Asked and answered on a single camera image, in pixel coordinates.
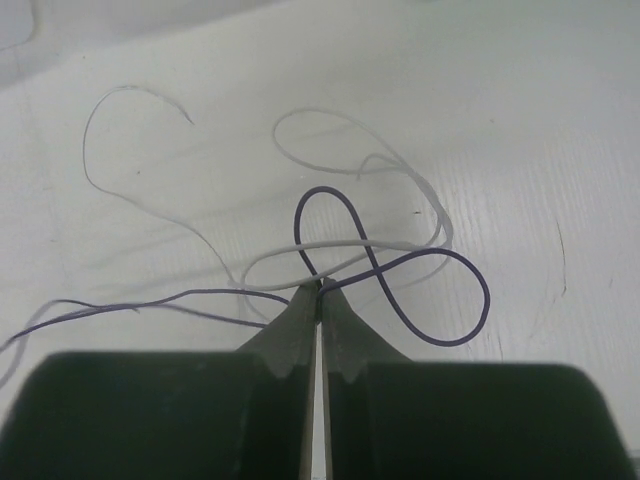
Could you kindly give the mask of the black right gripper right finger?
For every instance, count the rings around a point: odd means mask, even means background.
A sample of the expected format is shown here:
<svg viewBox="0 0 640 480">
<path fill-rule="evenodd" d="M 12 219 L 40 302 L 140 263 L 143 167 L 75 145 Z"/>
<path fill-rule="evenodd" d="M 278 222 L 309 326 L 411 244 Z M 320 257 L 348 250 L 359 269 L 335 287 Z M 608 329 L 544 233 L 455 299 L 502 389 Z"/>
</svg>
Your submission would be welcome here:
<svg viewBox="0 0 640 480">
<path fill-rule="evenodd" d="M 632 479 L 606 401 L 558 364 L 416 361 L 319 300 L 331 479 Z"/>
</svg>

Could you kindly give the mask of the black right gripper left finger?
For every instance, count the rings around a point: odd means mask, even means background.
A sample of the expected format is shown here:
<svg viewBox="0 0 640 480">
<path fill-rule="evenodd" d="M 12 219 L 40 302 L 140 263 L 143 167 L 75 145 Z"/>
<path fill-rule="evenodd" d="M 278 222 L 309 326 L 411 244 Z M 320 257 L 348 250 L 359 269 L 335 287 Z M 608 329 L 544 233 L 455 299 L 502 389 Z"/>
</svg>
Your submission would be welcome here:
<svg viewBox="0 0 640 480">
<path fill-rule="evenodd" d="M 309 478 L 318 294 L 233 351 L 48 357 L 2 427 L 2 477 Z"/>
</svg>

